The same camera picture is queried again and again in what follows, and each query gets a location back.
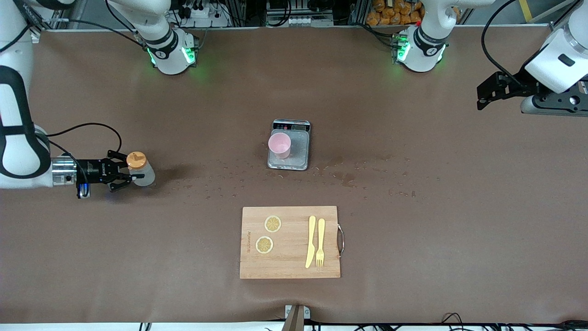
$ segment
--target white robotic arm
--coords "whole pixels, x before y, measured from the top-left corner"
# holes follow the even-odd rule
[[[525,114],[588,116],[588,1],[555,29],[514,75],[495,72],[477,88],[479,110],[490,102],[526,97]]]
[[[110,0],[139,32],[148,46],[154,66],[167,75],[175,75],[196,62],[198,46],[192,34],[172,29],[165,18],[170,0]]]
[[[416,72],[426,72],[441,60],[449,34],[455,27],[454,6],[479,8],[495,0],[422,0],[425,17],[420,26],[411,26],[399,33],[402,38],[396,60]]]
[[[31,5],[42,5],[51,9],[64,9],[75,0],[35,0]],[[129,0],[135,11],[129,9],[132,17],[139,19],[139,10],[144,14],[139,33],[150,37],[162,36],[149,43],[149,47],[163,48],[159,69],[164,73],[178,73],[185,68],[189,58],[181,58],[182,45],[188,37],[171,31],[163,14],[155,13],[169,6],[169,0],[156,0],[158,6],[148,9],[140,1]],[[31,83],[33,53],[30,25],[25,21],[22,10],[28,4],[20,0],[0,0],[0,188],[36,188],[76,184],[78,198],[90,195],[90,184],[107,184],[111,191],[120,189],[143,174],[129,175],[120,170],[126,168],[126,156],[117,151],[108,151],[101,160],[76,160],[71,155],[50,158],[49,140],[46,132],[36,126],[28,105]]]

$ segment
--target wooden cutting board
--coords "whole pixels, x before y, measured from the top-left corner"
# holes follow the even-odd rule
[[[278,216],[282,227],[274,233],[265,229],[269,216]],[[315,256],[307,269],[308,218],[316,216],[314,235]],[[323,251],[325,261],[322,267],[315,262],[319,248],[319,219],[325,219]],[[241,228],[241,279],[298,279],[298,278],[339,278],[339,248],[337,246],[337,207],[244,207]],[[256,242],[262,236],[273,241],[270,252],[262,254],[256,249]]]

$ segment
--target brown tabletop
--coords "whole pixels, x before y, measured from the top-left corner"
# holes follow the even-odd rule
[[[361,29],[212,31],[174,77],[117,35],[44,33],[34,121],[116,127],[157,188],[1,191],[0,322],[265,320],[293,303],[340,323],[588,319],[587,120],[523,115],[520,98],[476,111],[495,71],[480,32],[456,29],[415,74]],[[547,34],[491,29],[488,46],[516,71]],[[266,167],[275,118],[312,123],[308,171]],[[116,147],[103,128],[55,141]],[[304,205],[338,206],[342,277],[240,280],[241,208]]]

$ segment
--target pink cup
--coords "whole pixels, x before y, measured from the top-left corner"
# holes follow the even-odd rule
[[[269,137],[269,150],[271,150],[277,158],[286,158],[290,156],[291,146],[292,141],[290,140],[290,137],[283,132],[274,133]]]

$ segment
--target yellow fork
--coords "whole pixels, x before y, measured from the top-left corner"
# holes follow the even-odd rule
[[[323,239],[325,238],[325,219],[319,220],[319,250],[316,251],[316,266],[322,267],[325,262],[325,252],[323,251]]]

